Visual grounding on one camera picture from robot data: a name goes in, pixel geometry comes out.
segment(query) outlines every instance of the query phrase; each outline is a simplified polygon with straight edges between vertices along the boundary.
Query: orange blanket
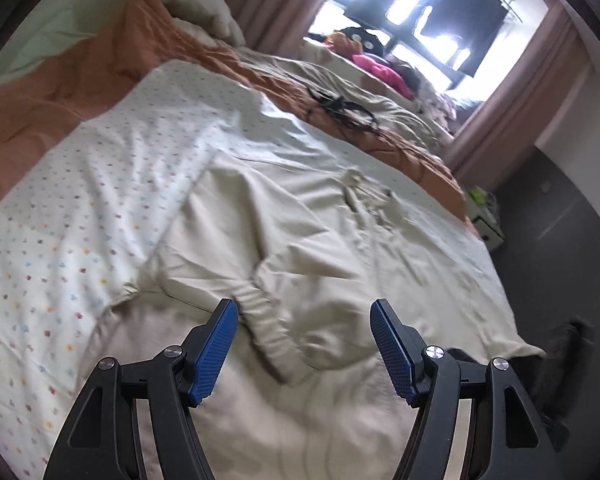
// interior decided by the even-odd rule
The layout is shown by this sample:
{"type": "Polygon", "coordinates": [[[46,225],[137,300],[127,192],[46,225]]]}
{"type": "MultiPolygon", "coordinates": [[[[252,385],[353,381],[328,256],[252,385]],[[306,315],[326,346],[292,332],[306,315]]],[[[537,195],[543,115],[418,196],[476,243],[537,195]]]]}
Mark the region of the orange blanket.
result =
{"type": "Polygon", "coordinates": [[[461,189],[429,153],[387,130],[377,135],[343,131],[302,85],[241,66],[230,48],[202,45],[176,26],[159,0],[129,0],[96,37],[0,87],[0,200],[81,122],[109,110],[148,72],[171,59],[197,63],[264,92],[281,110],[403,172],[465,219],[461,189]]]}

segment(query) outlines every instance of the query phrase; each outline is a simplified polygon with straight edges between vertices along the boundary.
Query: wall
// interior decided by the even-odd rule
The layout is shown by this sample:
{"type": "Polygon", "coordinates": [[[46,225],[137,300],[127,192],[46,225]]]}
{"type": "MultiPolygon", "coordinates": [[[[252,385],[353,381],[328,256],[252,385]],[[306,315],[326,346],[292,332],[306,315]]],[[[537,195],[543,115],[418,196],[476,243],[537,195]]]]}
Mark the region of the wall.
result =
{"type": "Polygon", "coordinates": [[[536,144],[600,216],[600,74],[590,72],[554,131],[536,144]]]}
{"type": "MultiPolygon", "coordinates": [[[[574,22],[583,36],[592,67],[583,74],[582,84],[576,87],[570,101],[560,111],[554,124],[536,142],[536,146],[570,179],[600,218],[600,44],[579,17],[574,16],[574,22]]],[[[551,201],[550,197],[545,197],[539,207],[548,208],[551,201]]],[[[600,231],[587,228],[581,218],[577,222],[572,221],[573,216],[571,211],[560,216],[558,222],[566,224],[563,231],[569,225],[573,228],[555,245],[555,250],[563,258],[576,261],[579,277],[563,275],[564,285],[554,289],[552,301],[546,302],[542,310],[553,312],[556,316],[564,312],[577,313],[594,324],[596,347],[590,376],[570,421],[572,430],[587,435],[587,443],[582,444],[582,448],[586,449],[571,449],[573,453],[561,457],[561,460],[566,466],[566,478],[587,478],[590,474],[590,480],[598,480],[600,468],[592,472],[592,464],[600,460],[600,245],[595,259],[586,262],[584,254],[590,251],[582,243],[600,242],[600,231]],[[577,254],[573,253],[574,246],[580,247],[577,254]],[[568,297],[557,301],[558,297],[564,296],[565,290],[569,292],[568,297]]],[[[555,266],[558,270],[563,267],[558,262],[555,266]]]]}

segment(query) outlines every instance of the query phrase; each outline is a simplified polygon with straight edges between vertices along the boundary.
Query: wrinkled sheet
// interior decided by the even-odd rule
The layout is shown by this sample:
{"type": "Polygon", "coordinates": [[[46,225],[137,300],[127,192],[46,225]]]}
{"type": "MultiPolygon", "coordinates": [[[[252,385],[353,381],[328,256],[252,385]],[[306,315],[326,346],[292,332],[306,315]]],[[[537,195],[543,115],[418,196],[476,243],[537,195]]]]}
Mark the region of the wrinkled sheet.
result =
{"type": "Polygon", "coordinates": [[[385,128],[362,132],[341,126],[301,84],[257,73],[240,64],[229,47],[208,46],[181,30],[159,0],[129,0],[97,36],[0,87],[0,200],[81,121],[110,109],[171,59],[196,63],[263,92],[282,111],[397,168],[453,215],[466,218],[464,194],[438,158],[385,128]]]}
{"type": "MultiPolygon", "coordinates": [[[[148,265],[150,292],[104,316],[82,367],[86,374],[108,354],[150,358],[206,321],[223,296],[236,298],[244,328],[214,394],[193,413],[223,478],[392,475],[416,411],[395,395],[371,338],[376,297],[428,342],[481,362],[531,349],[486,308],[478,276],[421,236],[386,188],[333,163],[316,171],[216,155],[148,265]]],[[[461,403],[450,480],[461,470],[468,413],[461,403]]],[[[158,478],[142,415],[145,460],[158,478]]]]}
{"type": "MultiPolygon", "coordinates": [[[[262,54],[246,47],[236,49],[240,62],[246,66],[269,73],[279,78],[291,77],[304,86],[343,96],[348,101],[362,105],[373,113],[382,126],[397,132],[415,146],[425,148],[430,153],[439,153],[448,143],[449,135],[434,121],[419,117],[412,110],[414,105],[398,95],[375,77],[363,73],[369,81],[352,83],[317,61],[285,59],[262,54]]],[[[360,72],[355,65],[353,70],[360,72]]]]}

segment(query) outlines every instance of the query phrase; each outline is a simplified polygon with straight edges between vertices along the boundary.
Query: metal screw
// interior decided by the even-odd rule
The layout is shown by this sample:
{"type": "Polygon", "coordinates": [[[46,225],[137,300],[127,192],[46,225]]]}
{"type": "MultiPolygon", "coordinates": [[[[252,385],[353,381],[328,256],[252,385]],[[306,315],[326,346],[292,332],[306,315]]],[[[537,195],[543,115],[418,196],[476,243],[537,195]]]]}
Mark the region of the metal screw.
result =
{"type": "Polygon", "coordinates": [[[445,351],[439,346],[427,346],[425,352],[432,359],[440,359],[445,354],[445,351]]]}
{"type": "Polygon", "coordinates": [[[182,348],[180,348],[178,345],[167,346],[167,348],[164,349],[164,354],[168,358],[173,359],[174,357],[178,357],[180,354],[182,354],[182,348]]]}
{"type": "Polygon", "coordinates": [[[493,366],[495,366],[498,370],[509,370],[509,361],[503,359],[502,357],[496,357],[493,360],[493,366]]]}
{"type": "Polygon", "coordinates": [[[98,363],[98,368],[100,370],[110,370],[114,364],[116,364],[116,360],[113,357],[105,357],[98,363]]]}

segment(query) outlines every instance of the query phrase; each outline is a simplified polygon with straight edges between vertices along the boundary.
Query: blue gripper pad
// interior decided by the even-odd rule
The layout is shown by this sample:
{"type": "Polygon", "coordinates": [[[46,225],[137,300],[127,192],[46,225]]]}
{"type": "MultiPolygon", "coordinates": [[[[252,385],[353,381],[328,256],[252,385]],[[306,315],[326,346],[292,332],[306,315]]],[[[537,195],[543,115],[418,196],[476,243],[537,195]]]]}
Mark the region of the blue gripper pad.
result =
{"type": "Polygon", "coordinates": [[[389,372],[391,382],[394,384],[395,393],[410,405],[417,395],[413,387],[415,382],[413,364],[377,301],[371,305],[370,323],[371,333],[378,345],[386,371],[389,372]]]}
{"type": "Polygon", "coordinates": [[[202,399],[211,395],[216,386],[216,379],[229,347],[238,329],[238,306],[231,301],[225,308],[211,336],[200,352],[194,365],[193,387],[189,392],[194,406],[199,406],[202,399]]]}

